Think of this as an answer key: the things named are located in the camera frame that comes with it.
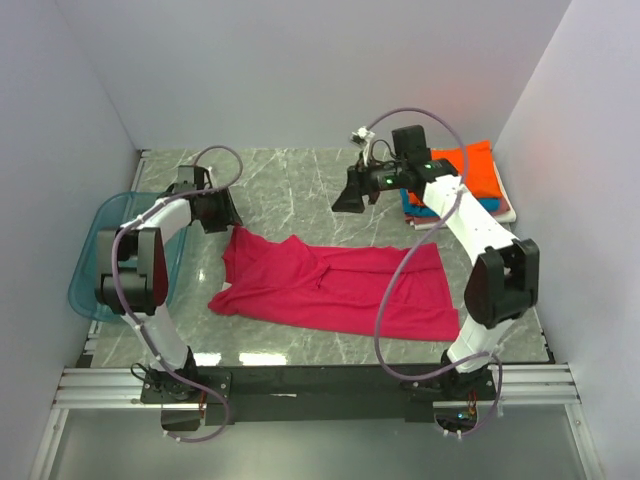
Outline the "pink t-shirt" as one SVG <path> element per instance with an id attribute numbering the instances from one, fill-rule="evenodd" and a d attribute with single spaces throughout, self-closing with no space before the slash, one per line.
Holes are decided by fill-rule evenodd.
<path id="1" fill-rule="evenodd" d="M 394 247 L 313 246 L 295 235 L 276 243 L 237 227 L 222 256 L 227 287 L 208 307 L 218 315 L 371 336 L 384 292 L 406 253 Z M 381 334 L 451 342 L 459 330 L 438 248 L 423 245 L 394 287 Z"/>

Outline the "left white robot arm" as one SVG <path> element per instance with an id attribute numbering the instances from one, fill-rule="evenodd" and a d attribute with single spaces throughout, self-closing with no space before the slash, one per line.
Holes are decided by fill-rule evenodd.
<path id="1" fill-rule="evenodd" d="M 243 224 L 229 189 L 216 187 L 209 169 L 186 165 L 149 209 L 96 236 L 96 299 L 144 346 L 144 385 L 178 402 L 193 399 L 203 381 L 168 311 L 165 246 L 195 222 L 206 234 Z"/>

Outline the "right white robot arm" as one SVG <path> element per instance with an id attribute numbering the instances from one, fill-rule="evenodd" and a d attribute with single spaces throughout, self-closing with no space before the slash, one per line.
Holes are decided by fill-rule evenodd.
<path id="1" fill-rule="evenodd" d="M 351 141 L 360 153 L 347 170 L 347 183 L 333 211 L 361 213 L 365 199 L 384 191 L 412 191 L 437 214 L 436 225 L 449 229 L 472 263 L 464 291 L 467 316 L 445 351 L 442 366 L 409 375 L 382 356 L 377 359 L 383 371 L 397 380 L 420 383 L 439 378 L 442 393 L 460 399 L 473 388 L 475 375 L 499 361 L 495 350 L 506 331 L 536 305 L 540 251 L 533 240 L 520 240 L 501 226 L 468 189 L 470 160 L 465 146 L 459 148 L 463 169 L 457 170 L 445 159 L 434 159 L 423 129 L 410 126 L 395 132 L 394 159 L 375 162 L 371 158 L 374 137 L 369 126 L 352 133 Z"/>

